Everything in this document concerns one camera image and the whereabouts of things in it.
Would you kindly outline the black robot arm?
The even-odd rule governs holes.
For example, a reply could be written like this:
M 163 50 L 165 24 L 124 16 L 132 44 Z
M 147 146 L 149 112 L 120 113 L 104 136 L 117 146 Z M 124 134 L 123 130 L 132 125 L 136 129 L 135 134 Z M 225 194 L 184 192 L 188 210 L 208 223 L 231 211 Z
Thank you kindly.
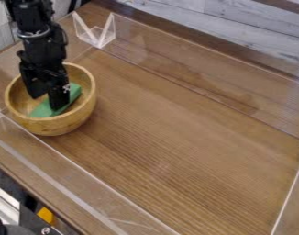
M 5 0 L 10 19 L 17 25 L 22 49 L 17 51 L 20 73 L 33 99 L 49 97 L 52 110 L 69 102 L 69 82 L 64 60 L 66 33 L 52 20 L 50 0 Z

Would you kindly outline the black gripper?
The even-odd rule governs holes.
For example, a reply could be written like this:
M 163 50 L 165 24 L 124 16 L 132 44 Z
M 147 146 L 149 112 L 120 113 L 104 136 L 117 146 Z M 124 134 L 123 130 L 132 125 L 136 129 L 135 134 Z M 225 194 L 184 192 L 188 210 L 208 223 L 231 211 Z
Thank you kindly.
M 64 60 L 66 58 L 66 33 L 60 26 L 18 28 L 22 49 L 17 51 L 20 73 L 29 96 L 36 99 L 46 93 L 52 110 L 69 102 L 70 85 Z M 40 78 L 50 78 L 46 85 Z

